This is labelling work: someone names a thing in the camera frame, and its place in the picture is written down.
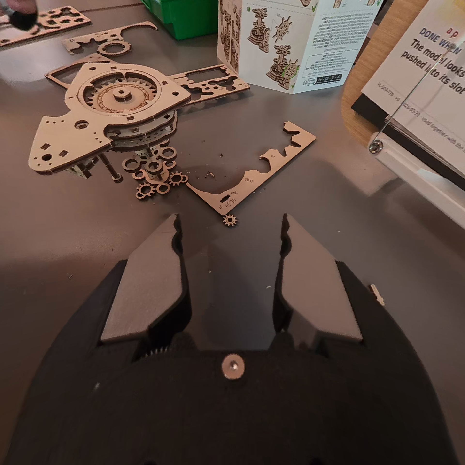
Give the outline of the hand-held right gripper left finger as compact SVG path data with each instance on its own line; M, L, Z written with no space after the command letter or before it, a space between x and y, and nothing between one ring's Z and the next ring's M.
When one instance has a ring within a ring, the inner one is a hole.
M191 315L181 221L172 214L130 254L101 342L170 344Z

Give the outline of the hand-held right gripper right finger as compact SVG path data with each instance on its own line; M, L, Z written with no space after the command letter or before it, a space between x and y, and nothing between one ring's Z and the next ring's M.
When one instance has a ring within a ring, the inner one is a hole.
M287 213L281 241L272 308L276 333L287 332L294 342L361 342L334 256Z

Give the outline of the wooden gear model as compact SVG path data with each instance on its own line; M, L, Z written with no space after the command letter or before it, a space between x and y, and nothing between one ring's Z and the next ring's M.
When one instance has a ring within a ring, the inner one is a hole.
M123 177L105 155L115 147L114 130L140 129L190 100L188 90L153 68L85 63L66 91L68 112L41 119L28 165L51 175L97 157L119 183Z

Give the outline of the jagged wooden sheet strip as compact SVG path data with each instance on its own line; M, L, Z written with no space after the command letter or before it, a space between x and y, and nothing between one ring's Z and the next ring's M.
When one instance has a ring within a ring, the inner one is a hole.
M291 135L291 142L284 148L284 154L277 149L269 149L266 153L259 157L269 163L269 171L259 172L255 169L247 170L245 171L241 181L236 186L229 190L225 190L220 194L201 191L194 188L190 183L186 183L186 186L203 199L216 212L222 216L226 216L247 196L252 194L258 187L264 184L282 167L316 140L315 135L290 121L285 121L283 123L283 131Z

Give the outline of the green plastic bin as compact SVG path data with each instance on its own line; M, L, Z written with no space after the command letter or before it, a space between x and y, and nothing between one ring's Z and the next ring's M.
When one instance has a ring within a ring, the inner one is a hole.
M177 40L218 32L218 0L143 0L142 3Z

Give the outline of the instruction sheet on wooden stand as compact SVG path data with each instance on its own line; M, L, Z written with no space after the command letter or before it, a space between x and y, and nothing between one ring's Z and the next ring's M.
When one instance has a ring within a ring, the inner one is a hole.
M342 97L346 128L367 149L371 158L400 178L417 193L464 229L464 178L453 172L444 177L445 165L426 160L425 152L411 138L397 140L384 133L352 109L362 89L399 42L427 1L394 1L369 44L349 74Z

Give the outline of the folded instruction leaflet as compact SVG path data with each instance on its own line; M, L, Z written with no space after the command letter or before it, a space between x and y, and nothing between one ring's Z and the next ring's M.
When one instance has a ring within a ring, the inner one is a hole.
M344 84L382 0L220 0L219 60L287 94Z

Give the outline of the printed instruction sheets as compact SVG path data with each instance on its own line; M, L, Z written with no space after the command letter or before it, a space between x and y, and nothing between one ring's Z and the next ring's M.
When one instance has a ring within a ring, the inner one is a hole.
M427 1L352 109L464 178L464 1Z

